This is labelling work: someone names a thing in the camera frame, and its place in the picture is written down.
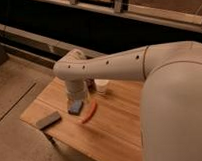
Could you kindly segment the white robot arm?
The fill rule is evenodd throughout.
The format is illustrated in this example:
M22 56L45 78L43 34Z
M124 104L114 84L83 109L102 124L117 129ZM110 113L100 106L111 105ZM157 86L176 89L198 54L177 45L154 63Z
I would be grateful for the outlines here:
M136 80L143 161L202 161L202 43L177 41L85 59L73 49L54 74L71 98L84 95L84 80Z

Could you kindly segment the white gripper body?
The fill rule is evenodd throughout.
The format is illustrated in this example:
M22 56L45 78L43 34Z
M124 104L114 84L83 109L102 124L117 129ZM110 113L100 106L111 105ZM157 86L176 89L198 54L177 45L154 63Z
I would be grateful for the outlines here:
M66 81L66 93L67 93L67 110L69 106L76 100L84 102L87 99L88 87L84 80Z

